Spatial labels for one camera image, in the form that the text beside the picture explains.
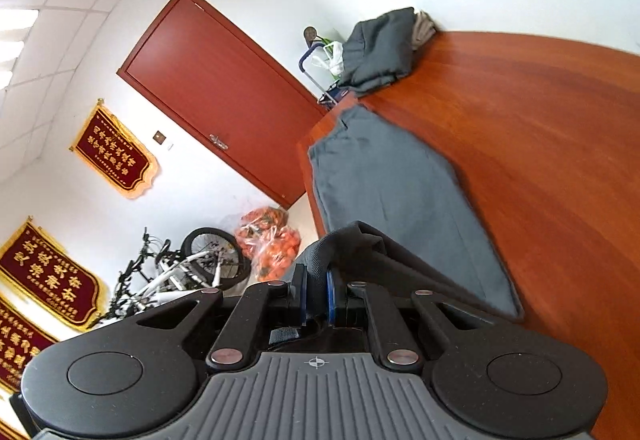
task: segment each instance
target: desk surface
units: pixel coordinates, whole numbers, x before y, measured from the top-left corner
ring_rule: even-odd
[[[300,142],[334,126],[347,97]],[[518,287],[529,328],[591,354],[609,380],[599,440],[640,439],[640,57],[584,43],[443,33],[363,105],[455,167]]]

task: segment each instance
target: hanging pennant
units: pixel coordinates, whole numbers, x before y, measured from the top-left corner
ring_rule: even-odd
[[[0,420],[0,440],[27,440],[27,437]]]
[[[106,289],[69,258],[31,217],[0,248],[0,276],[20,292],[80,331],[104,306]]]
[[[56,342],[0,295],[0,386],[18,391],[30,360]]]
[[[158,161],[98,99],[76,143],[69,149],[127,198],[151,187]]]

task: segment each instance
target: beige cloth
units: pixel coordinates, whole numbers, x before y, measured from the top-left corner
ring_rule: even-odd
[[[414,52],[424,45],[436,33],[436,24],[431,16],[421,10],[415,14],[414,32],[411,37],[411,46]]]

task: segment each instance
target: gold fringe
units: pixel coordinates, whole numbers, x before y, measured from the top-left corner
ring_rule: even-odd
[[[67,254],[66,254],[66,252],[64,252],[64,250],[61,250],[60,248],[58,248],[56,246],[55,242],[50,242],[49,241],[49,239],[47,237],[48,234],[40,234],[40,231],[38,229],[36,229],[36,227],[34,227],[31,224],[31,220],[30,219],[27,219],[27,221],[24,222],[20,226],[20,228],[18,230],[16,230],[11,235],[9,240],[2,247],[0,247],[0,258],[2,258],[6,254],[6,252],[12,246],[14,246],[14,243],[18,240],[18,238],[20,238],[22,233],[28,227],[33,232],[39,234],[42,239],[44,239],[47,242],[49,242],[51,247],[57,253],[61,254],[62,256],[65,256],[65,257],[67,257],[67,259],[71,260],[71,258],[69,258],[67,256]],[[91,322],[92,318],[94,318],[97,314],[104,312],[104,309],[106,308],[106,303],[108,301],[108,297],[107,297],[108,289],[107,289],[107,286],[105,285],[105,283],[99,277],[97,277],[95,274],[92,274],[91,272],[89,272],[84,267],[78,265],[75,261],[73,261],[73,260],[71,260],[71,261],[72,261],[72,263],[77,265],[79,268],[81,268],[89,276],[89,278],[94,282],[94,286],[97,288],[97,295],[94,293],[95,300],[92,301],[92,306],[95,308],[95,310],[93,312],[91,312],[89,315],[87,315],[86,319],[84,321],[84,324],[80,324],[80,325],[73,324],[72,322],[68,321],[68,319],[66,319],[64,316],[58,314],[53,308],[47,306],[45,302],[40,301],[38,298],[36,298],[33,295],[33,293],[29,292],[23,285],[21,285],[20,282],[18,282],[18,280],[14,279],[8,272],[0,269],[0,277],[2,277],[7,283],[9,283],[11,286],[13,286],[21,295],[27,296],[27,298],[29,300],[36,302],[38,305],[40,305],[42,308],[44,308],[47,312],[52,314],[53,317],[58,319],[58,321],[60,321],[61,323],[64,323],[65,325],[67,325],[68,327],[72,328],[73,330],[77,330],[79,332],[85,332],[85,331],[88,330],[88,325]]]
[[[14,314],[16,314],[18,317],[20,317],[20,319],[22,319],[23,321],[25,321],[26,323],[29,324],[29,326],[31,328],[34,328],[34,330],[36,330],[39,334],[41,334],[42,336],[46,337],[49,341],[51,341],[52,343],[57,343],[59,342],[57,338],[49,335],[48,333],[46,333],[42,328],[40,328],[38,325],[34,324],[30,319],[27,319],[21,312],[19,312],[15,306],[13,306],[11,303],[9,303],[4,297],[2,297],[2,295],[0,294],[0,302],[6,306],[11,312],[13,312]],[[0,379],[0,388],[3,388],[5,390],[7,390],[9,393],[14,393],[16,390],[12,387],[10,387],[7,383],[5,383],[4,380]],[[0,432],[2,429],[2,423],[0,421]]]
[[[60,245],[60,242],[58,240],[56,240],[53,236],[51,236],[46,230],[44,230],[42,227],[38,227],[38,232],[40,233],[41,236],[44,236],[44,238],[51,243],[51,245],[55,246],[56,249],[59,252],[62,252],[62,254],[64,254],[66,256],[66,248],[63,247],[62,245]]]
[[[27,438],[23,436],[22,433],[18,433],[13,427],[5,424],[2,420],[0,420],[0,433],[2,433],[10,440],[27,440]]]
[[[117,128],[117,130],[120,133],[122,133],[123,136],[129,139],[131,143],[134,144],[140,150],[140,152],[145,156],[146,160],[149,162],[149,166],[143,171],[142,181],[138,183],[138,185],[136,186],[135,189],[133,189],[133,191],[123,189],[119,184],[114,182],[113,179],[109,175],[107,175],[107,173],[102,171],[100,168],[97,168],[91,160],[89,160],[87,157],[84,156],[84,154],[80,153],[77,150],[76,146],[78,145],[78,142],[80,142],[80,140],[82,139],[84,132],[89,127],[89,124],[91,124],[91,121],[94,119],[94,116],[97,112],[101,112],[105,117],[107,117],[111,121],[111,123]],[[138,198],[145,190],[151,188],[151,186],[153,185],[154,178],[160,171],[160,166],[158,165],[158,160],[156,160],[156,157],[151,154],[151,152],[145,147],[145,145],[142,144],[142,142],[140,142],[136,138],[136,136],[133,135],[133,133],[131,133],[118,120],[118,118],[115,115],[113,115],[113,113],[111,113],[107,108],[104,107],[104,99],[98,99],[98,102],[95,105],[95,108],[87,118],[82,129],[79,131],[78,137],[75,140],[75,144],[69,147],[69,151],[75,152],[76,155],[78,155],[85,163],[91,166],[92,169],[100,173],[107,180],[107,182],[109,182],[111,186],[115,187],[118,190],[118,192],[120,192],[120,194],[122,194],[126,198],[129,198],[130,200],[133,200],[134,198]]]

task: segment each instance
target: plastic bag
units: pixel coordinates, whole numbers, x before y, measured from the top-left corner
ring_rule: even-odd
[[[331,75],[334,76],[334,79],[340,78],[340,76],[344,72],[344,61],[342,60],[342,43],[333,41],[332,43],[325,45],[322,50],[324,50],[326,59],[314,55],[311,57],[312,64],[319,68],[323,68],[324,70],[329,70]]]
[[[281,278],[298,256],[300,233],[287,225],[288,217],[282,209],[261,207],[240,220],[236,240],[258,281]]]

